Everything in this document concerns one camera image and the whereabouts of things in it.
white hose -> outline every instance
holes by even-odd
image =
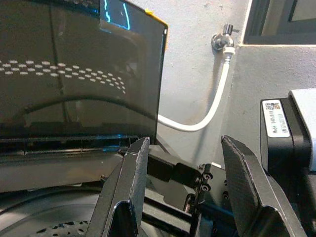
[[[161,124],[167,126],[167,127],[171,127],[173,129],[182,131],[182,132],[195,132],[195,131],[199,131],[203,128],[205,128],[209,122],[211,122],[211,120],[213,119],[217,108],[219,106],[219,103],[221,101],[221,98],[223,96],[223,91],[225,88],[225,83],[226,83],[226,79],[227,79],[227,75],[228,75],[228,70],[229,70],[229,65],[230,65],[230,61],[232,56],[235,54],[235,49],[233,47],[225,47],[223,50],[223,54],[225,55],[225,61],[224,61],[224,65],[222,68],[222,74],[221,74],[221,78],[217,87],[217,91],[215,94],[215,98],[214,101],[212,103],[211,108],[209,109],[209,112],[207,113],[207,115],[205,116],[205,118],[195,124],[195,125],[184,125],[184,124],[180,124],[178,122],[175,122],[171,119],[168,119],[162,115],[158,115],[158,122],[160,122]]]

black plastic panel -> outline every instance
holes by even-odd
[[[120,0],[3,0],[0,23],[0,137],[155,141],[164,23]]]

screw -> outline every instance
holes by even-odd
[[[198,166],[198,168],[201,169],[201,170],[203,170],[203,169],[204,169],[204,166],[205,166],[205,164],[200,164],[200,165]]]
[[[204,174],[204,179],[211,179],[211,176],[209,174]]]
[[[229,200],[229,195],[227,191],[223,192],[223,198]]]
[[[207,191],[210,190],[210,188],[208,186],[206,186],[206,185],[202,185],[201,186],[201,190],[207,192]]]

wall faucet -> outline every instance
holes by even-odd
[[[222,34],[216,34],[212,37],[212,47],[216,50],[222,50],[224,47],[233,47],[234,46],[234,40],[232,39],[233,31],[233,25],[231,24],[225,24],[223,33]]]

gray wall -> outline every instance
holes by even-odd
[[[289,90],[312,87],[316,87],[316,47],[241,46],[223,133],[259,156],[260,100],[287,97]]]
[[[213,54],[210,39],[226,22],[234,24],[239,39],[247,0],[132,0],[169,24],[159,113],[184,124],[204,118],[212,103],[221,54]],[[195,133],[158,126],[160,136],[185,160],[196,164],[214,160],[222,117],[230,91],[231,74],[219,111],[212,123]]]
[[[259,155],[259,102],[289,90],[316,87],[316,47],[240,44],[248,0],[133,0],[170,26],[159,113],[186,124],[207,113],[217,86],[220,55],[210,38],[226,22],[240,32],[220,108],[203,131],[183,133],[158,126],[159,134],[185,160],[223,165],[220,137],[231,135]]]

